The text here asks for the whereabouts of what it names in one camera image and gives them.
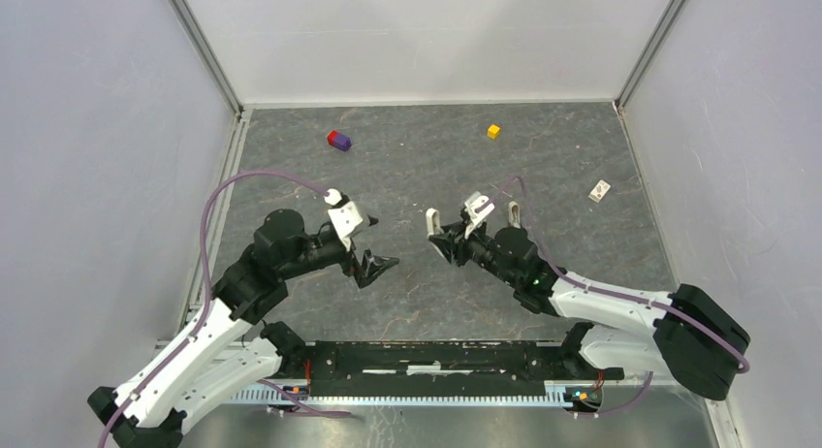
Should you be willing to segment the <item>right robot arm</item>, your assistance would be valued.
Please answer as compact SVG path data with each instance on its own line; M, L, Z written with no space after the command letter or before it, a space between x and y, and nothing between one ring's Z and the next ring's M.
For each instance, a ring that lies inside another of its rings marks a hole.
M458 222L429 229L427 239L451 264L473 262L500 279L525 309L590 323L559 353L573 378L596 368L658 372L703 398L725 400L736 376L749 369L743 362L749 333L697 286L642 291L554 268L524 228L490 236Z

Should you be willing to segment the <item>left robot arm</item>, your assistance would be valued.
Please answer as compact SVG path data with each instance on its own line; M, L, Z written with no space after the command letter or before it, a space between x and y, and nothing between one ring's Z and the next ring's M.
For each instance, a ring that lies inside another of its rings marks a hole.
M213 287L213 297L145 368L116 388L100 387L88 398L104 424L104 440L120 447L176 447L209 412L241 389L266 377L293 377L304 365L304 343L282 322L233 356L214 359L288 296L288 280L338 265L358 287L370 285L398 264L370 250L357 257L351 237L376 224L348 204L332 209L315 234L292 209L271 212L254 239Z

